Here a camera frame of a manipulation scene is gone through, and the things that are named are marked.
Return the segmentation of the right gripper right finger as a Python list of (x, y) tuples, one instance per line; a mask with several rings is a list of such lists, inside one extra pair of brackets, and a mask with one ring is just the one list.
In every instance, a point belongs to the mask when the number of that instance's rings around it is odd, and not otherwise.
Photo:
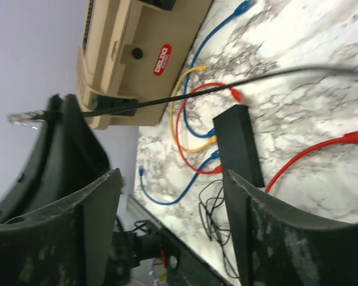
[(307, 213), (223, 174), (242, 285), (358, 285), (358, 223)]

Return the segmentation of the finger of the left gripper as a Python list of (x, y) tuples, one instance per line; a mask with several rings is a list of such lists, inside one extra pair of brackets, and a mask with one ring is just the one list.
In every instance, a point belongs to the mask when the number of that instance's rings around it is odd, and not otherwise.
[(0, 223), (70, 195), (110, 170), (74, 95), (53, 95), (47, 111), (57, 115), (42, 125), (23, 171), (0, 201)]

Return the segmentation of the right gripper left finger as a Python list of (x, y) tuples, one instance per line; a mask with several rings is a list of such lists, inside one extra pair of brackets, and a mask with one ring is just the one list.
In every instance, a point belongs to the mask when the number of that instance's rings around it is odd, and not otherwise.
[(0, 285), (102, 285), (122, 175), (0, 223)]

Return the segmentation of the black blue network switch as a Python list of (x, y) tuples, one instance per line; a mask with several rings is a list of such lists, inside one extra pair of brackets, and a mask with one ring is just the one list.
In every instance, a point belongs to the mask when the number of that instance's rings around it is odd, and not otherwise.
[(253, 186), (265, 187), (248, 107), (235, 104), (212, 121), (222, 173), (232, 170)]

